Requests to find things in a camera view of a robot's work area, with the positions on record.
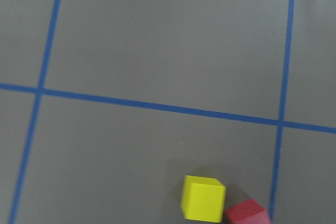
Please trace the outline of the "yellow wooden cube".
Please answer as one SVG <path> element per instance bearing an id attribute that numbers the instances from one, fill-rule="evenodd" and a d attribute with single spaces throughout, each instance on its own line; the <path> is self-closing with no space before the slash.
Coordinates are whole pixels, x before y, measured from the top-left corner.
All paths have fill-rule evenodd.
<path id="1" fill-rule="evenodd" d="M 187 220 L 220 223 L 223 218 L 226 186 L 216 178 L 186 175 L 181 210 Z"/>

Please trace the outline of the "red wooden cube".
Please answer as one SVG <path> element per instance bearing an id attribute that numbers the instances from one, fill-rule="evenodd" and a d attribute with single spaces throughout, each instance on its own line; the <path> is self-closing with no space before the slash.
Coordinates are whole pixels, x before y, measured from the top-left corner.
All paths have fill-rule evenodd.
<path id="1" fill-rule="evenodd" d="M 271 223 L 270 217 L 259 203 L 253 199 L 246 200 L 225 210 L 228 223 Z"/>

